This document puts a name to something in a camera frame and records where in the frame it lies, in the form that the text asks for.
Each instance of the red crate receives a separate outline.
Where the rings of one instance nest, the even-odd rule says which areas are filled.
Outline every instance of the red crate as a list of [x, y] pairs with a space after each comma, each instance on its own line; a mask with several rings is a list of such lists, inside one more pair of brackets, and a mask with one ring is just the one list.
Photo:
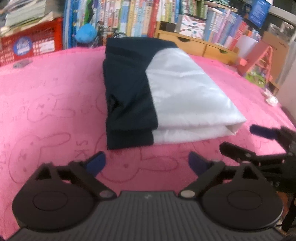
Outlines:
[[57, 18], [1, 38], [0, 66], [62, 50], [62, 25], [63, 18]]

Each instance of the black round disc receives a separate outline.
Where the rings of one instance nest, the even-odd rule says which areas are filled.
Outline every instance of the black round disc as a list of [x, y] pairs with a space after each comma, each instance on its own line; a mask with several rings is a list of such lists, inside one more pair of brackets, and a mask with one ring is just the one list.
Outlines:
[[93, 206], [93, 197], [83, 188], [45, 179], [24, 186], [14, 198], [12, 211], [20, 226], [55, 230], [81, 222]]
[[274, 226], [283, 203], [265, 182], [252, 179], [220, 184], [202, 197], [202, 205], [211, 219], [230, 229], [253, 231]]

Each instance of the folded clothing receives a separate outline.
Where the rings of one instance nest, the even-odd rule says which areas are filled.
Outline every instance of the folded clothing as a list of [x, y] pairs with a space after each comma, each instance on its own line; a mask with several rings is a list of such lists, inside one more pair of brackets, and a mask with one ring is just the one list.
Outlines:
[[109, 38], [103, 71], [108, 149], [234, 135], [246, 121], [173, 42]]

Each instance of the pink tablecloth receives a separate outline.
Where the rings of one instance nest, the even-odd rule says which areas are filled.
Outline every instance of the pink tablecloth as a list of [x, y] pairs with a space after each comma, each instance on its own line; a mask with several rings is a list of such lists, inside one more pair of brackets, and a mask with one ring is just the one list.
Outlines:
[[248, 132], [251, 124], [294, 128], [281, 109], [269, 106], [261, 89], [223, 64], [192, 58], [247, 118], [236, 136], [106, 151], [103, 47], [42, 55], [23, 69], [13, 69], [12, 65], [0, 68], [0, 234], [8, 238], [18, 229], [12, 200], [43, 162], [65, 165], [103, 150], [107, 164], [97, 178], [117, 193], [178, 192], [196, 178], [187, 163], [191, 150], [231, 165], [236, 163], [219, 152], [223, 141], [257, 154], [282, 152], [276, 142]]

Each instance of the wooden drawer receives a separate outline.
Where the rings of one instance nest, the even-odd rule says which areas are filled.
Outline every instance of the wooden drawer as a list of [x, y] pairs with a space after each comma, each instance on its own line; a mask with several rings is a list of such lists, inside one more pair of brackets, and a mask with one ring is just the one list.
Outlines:
[[232, 65], [237, 59], [237, 53], [230, 50], [222, 50], [210, 45], [205, 48], [205, 53], [203, 55], [205, 58], [211, 58], [218, 60], [224, 64]]
[[159, 33], [158, 38], [174, 42], [180, 49], [182, 49], [187, 54], [202, 56], [205, 49], [204, 43], [187, 39], [186, 36], [178, 37], [178, 35], [179, 34], [171, 35], [171, 34]]

